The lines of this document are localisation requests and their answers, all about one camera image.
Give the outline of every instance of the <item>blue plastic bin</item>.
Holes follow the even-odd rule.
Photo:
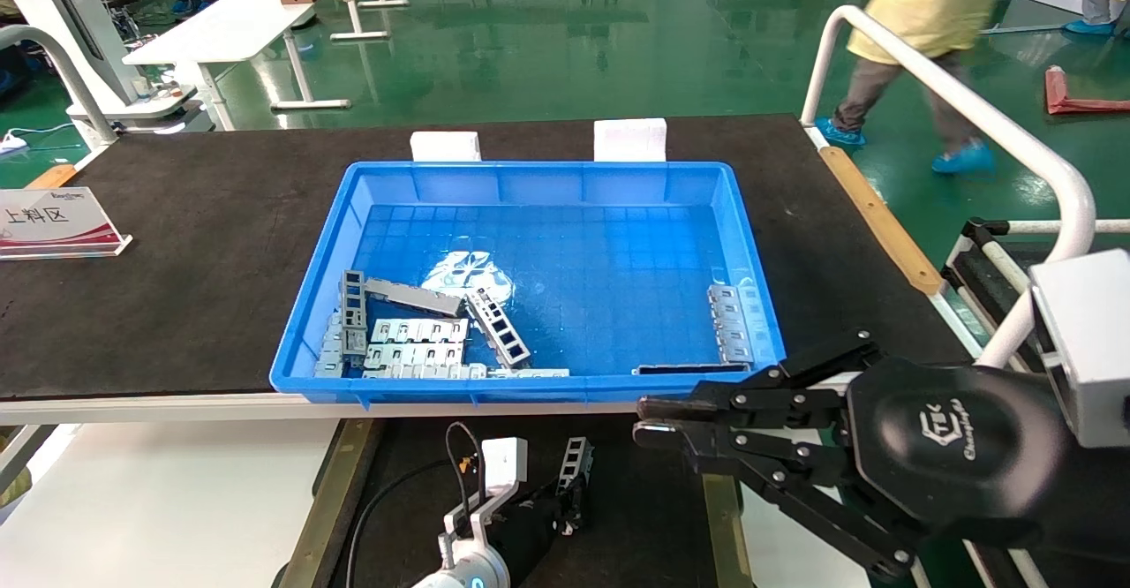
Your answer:
[[[532,352],[568,378],[314,378],[346,269],[460,294],[488,283]],[[783,357],[753,233],[722,163],[357,163],[279,343],[271,384],[314,403],[623,403],[684,394],[718,363],[706,288],[738,286],[755,369]],[[370,300],[375,318],[412,318]],[[472,330],[466,362],[497,366]],[[744,373],[711,375],[740,380]]]

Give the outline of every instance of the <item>red object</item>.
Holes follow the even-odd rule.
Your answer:
[[[1130,101],[1081,101],[1068,97],[1063,68],[1052,66],[1044,72],[1048,113],[1119,113],[1130,112]]]

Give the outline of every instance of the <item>wooden strip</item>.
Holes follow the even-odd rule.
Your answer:
[[[78,171],[75,171],[75,165],[72,164],[60,164],[45,170],[32,183],[28,184],[27,189],[58,189],[70,181],[71,178],[76,176]]]
[[[879,199],[879,194],[859,172],[851,157],[847,157],[847,154],[837,147],[820,149],[820,157],[840,181],[840,185],[847,191],[847,196],[851,197],[851,201],[867,220],[867,225],[871,226],[871,233],[879,240],[879,244],[883,245],[883,250],[887,251],[887,256],[903,271],[906,280],[929,296],[941,292],[941,275],[927,259],[922,249],[906,233],[903,225],[895,219],[887,205]]]
[[[749,588],[754,579],[741,529],[738,484],[730,476],[703,474],[702,477],[718,588]]]
[[[364,484],[366,451],[375,450],[384,430],[383,420],[342,421],[341,433],[333,444],[329,464],[322,473],[314,503],[306,516],[290,563],[287,563],[276,588],[320,588],[328,586],[347,541],[347,530],[338,521],[353,522],[353,509],[344,516],[354,484]]]

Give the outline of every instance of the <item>black work surface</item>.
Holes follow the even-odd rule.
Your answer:
[[[479,440],[518,436],[529,441],[529,483],[520,492],[557,479],[568,438],[583,435],[593,446],[586,525],[573,536],[557,537],[522,588],[694,588],[715,583],[702,482],[681,455],[636,447],[632,442],[634,417],[464,421]],[[389,421],[360,505],[405,472],[445,459],[443,433],[450,422]],[[453,432],[452,446],[457,458],[471,453],[461,432]],[[473,476],[467,484],[472,493]],[[353,586],[401,588],[437,570],[436,537],[443,531],[443,514],[458,503],[455,476],[449,466],[398,486],[365,524]],[[331,586],[345,585],[345,555],[342,552]]]
[[[588,121],[466,129],[479,132],[485,159],[592,158]],[[411,132],[127,136],[110,146],[75,185],[94,189],[136,241],[119,259],[0,266],[0,399],[270,390],[344,170],[411,159]],[[671,161],[733,167],[786,348],[863,327],[912,360],[967,357],[794,118],[672,119],[667,145]]]

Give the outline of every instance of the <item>gripper logo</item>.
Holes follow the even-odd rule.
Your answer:
[[[976,460],[977,449],[973,441],[973,423],[970,421],[970,413],[965,410],[965,405],[957,398],[949,399],[949,406],[951,410],[948,414],[942,412],[941,405],[929,404],[925,406],[925,412],[919,413],[922,435],[942,447],[965,439],[962,456],[970,461]]]
[[[957,414],[944,414],[941,405],[927,405],[925,409],[925,412],[919,413],[919,420],[922,421],[922,435],[942,447],[962,438]]]

